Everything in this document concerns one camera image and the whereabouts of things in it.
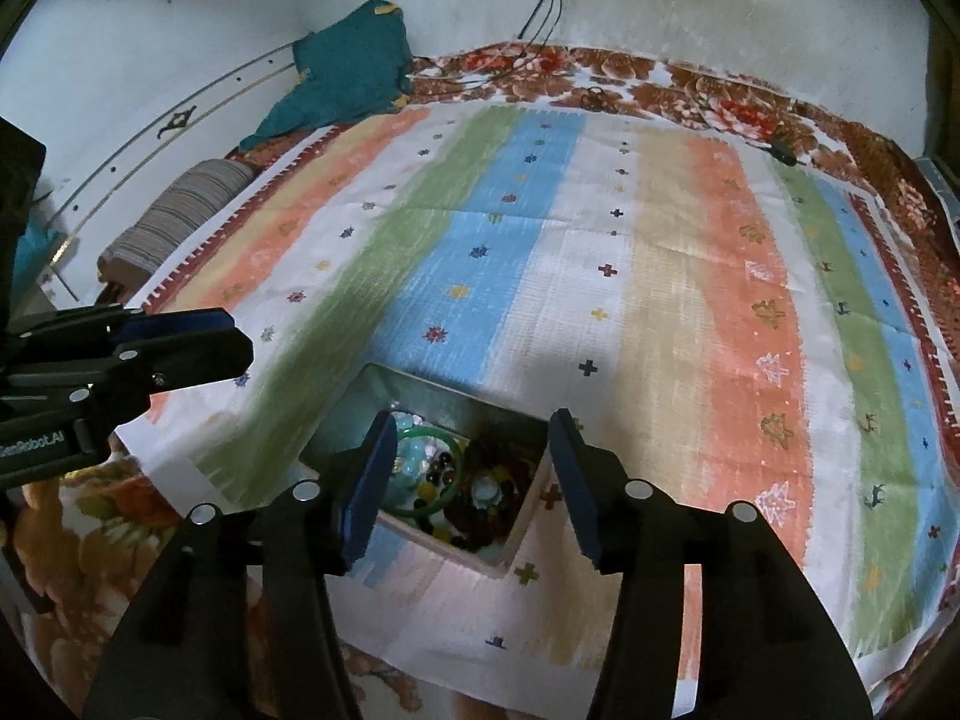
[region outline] bed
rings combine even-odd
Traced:
[[[253,186],[134,299],[226,306],[256,360],[155,399],[110,463],[26,488],[14,544],[57,606],[24,632],[75,709],[182,514],[304,474],[296,452],[369,360],[568,407],[685,503],[754,501],[876,710],[952,620],[960,263],[917,168],[757,79],[592,49],[505,75],[511,50],[419,60],[400,113],[263,146]],[[385,718],[583,717],[618,589],[552,487],[503,579],[378,528],[328,584],[360,706]],[[269,711],[258,598],[251,583]],[[677,709],[693,627],[683,651]]]

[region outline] teal towel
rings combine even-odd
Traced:
[[[409,94],[413,57],[403,12],[390,2],[369,0],[344,20],[294,43],[296,69],[304,80],[274,105],[260,127],[240,143],[249,151],[267,138],[295,129],[351,124],[378,113],[395,113],[395,100]]]
[[[16,309],[27,290],[30,289],[30,285],[40,278],[47,260],[61,240],[62,236],[56,230],[45,230],[35,217],[30,218],[27,231],[17,242],[16,254],[13,255],[11,310]]]

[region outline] green bangle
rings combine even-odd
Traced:
[[[460,445],[457,443],[455,437],[453,437],[453,434],[440,428],[415,425],[412,428],[407,428],[399,432],[397,434],[397,443],[402,442],[404,439],[419,439],[420,437],[440,439],[449,447],[450,454],[453,456],[453,482],[443,491],[443,495],[440,495],[435,501],[428,503],[421,509],[395,509],[392,506],[381,507],[384,512],[392,514],[394,517],[424,519],[424,517],[430,517],[431,514],[440,512],[441,509],[448,507],[448,505],[453,502],[453,499],[457,497],[457,490],[459,490],[460,482],[464,477],[464,453],[460,450]]]

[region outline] glass bead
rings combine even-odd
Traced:
[[[403,441],[403,455],[408,458],[423,460],[426,458],[426,445],[423,439],[405,439]]]
[[[416,488],[416,494],[427,503],[432,503],[437,498],[437,486],[430,483],[430,480],[419,483]]]
[[[398,481],[402,483],[405,488],[411,488],[416,486],[416,482],[419,482],[421,478],[421,462],[416,458],[407,458],[403,461],[403,467],[400,469],[400,474],[398,474]]]
[[[480,474],[473,480],[472,492],[478,509],[485,509],[500,498],[500,486],[487,474]]]

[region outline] blue gripper pad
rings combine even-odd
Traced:
[[[347,567],[367,552],[376,513],[380,509],[397,456],[397,420],[383,410],[376,415],[367,436],[349,455],[346,474],[335,495],[339,507],[341,557]]]
[[[619,549],[622,539],[604,524],[623,502],[627,472],[613,452],[584,442],[567,409],[551,416],[547,442],[580,551],[607,573],[604,557]]]

